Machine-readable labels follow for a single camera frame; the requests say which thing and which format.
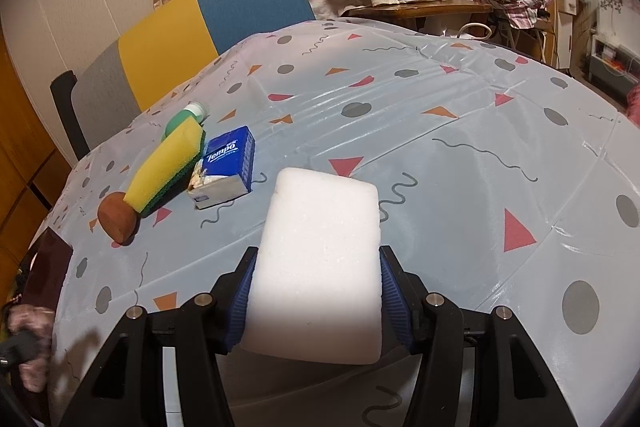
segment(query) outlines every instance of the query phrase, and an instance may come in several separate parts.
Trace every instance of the chair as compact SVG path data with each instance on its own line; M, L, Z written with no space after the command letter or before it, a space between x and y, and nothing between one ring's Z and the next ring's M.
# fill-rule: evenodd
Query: chair
M313 19L308 0L171 0L109 46L75 85L72 72L52 83L78 159L247 36Z

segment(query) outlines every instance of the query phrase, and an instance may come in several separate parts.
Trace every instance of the metal pin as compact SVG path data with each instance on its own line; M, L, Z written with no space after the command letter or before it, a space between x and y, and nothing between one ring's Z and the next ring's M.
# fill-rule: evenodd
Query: metal pin
M130 319L136 319L140 317L140 315L142 315L143 313L144 313L144 310L140 306L132 306L127 310L126 315Z
M431 306L438 307L444 304L444 297L439 293L430 293L429 295L427 295L426 300Z
M495 314L498 315L502 320L507 320L513 317L513 312L507 308L507 306L498 306L495 309Z
M208 293L201 293L195 296L193 302L198 306L208 306L213 302L213 297Z

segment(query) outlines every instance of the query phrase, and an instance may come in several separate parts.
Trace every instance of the brown makeup sponge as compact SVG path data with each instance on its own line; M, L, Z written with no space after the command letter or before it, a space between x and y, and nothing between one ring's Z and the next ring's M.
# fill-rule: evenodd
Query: brown makeup sponge
M112 192L98 206L100 226L116 243L126 243L138 223L138 213L122 201L124 192Z

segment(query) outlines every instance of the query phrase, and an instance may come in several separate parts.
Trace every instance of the white foam block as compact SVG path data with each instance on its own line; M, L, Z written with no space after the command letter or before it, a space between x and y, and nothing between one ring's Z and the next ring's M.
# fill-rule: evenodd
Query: white foam block
M373 363L382 347L374 185L306 169L276 180L249 291L243 349Z

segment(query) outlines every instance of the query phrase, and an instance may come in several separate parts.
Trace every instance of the patterned tablecloth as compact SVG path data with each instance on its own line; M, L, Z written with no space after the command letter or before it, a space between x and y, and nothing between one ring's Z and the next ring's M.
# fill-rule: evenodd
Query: patterned tablecloth
M180 194L118 247L100 199L126 190L190 100L210 105L208 137L249 126L253 191L207 210ZM382 243L404 268L460 307L510 306L579 425L599 425L640 367L639 143L590 90L491 44L353 19L251 36L82 159L43 223L74 248L52 415L128 307L179 306L259 245L276 175L297 166L375 184ZM372 367L220 357L239 427L400 426L418 363L393 345Z

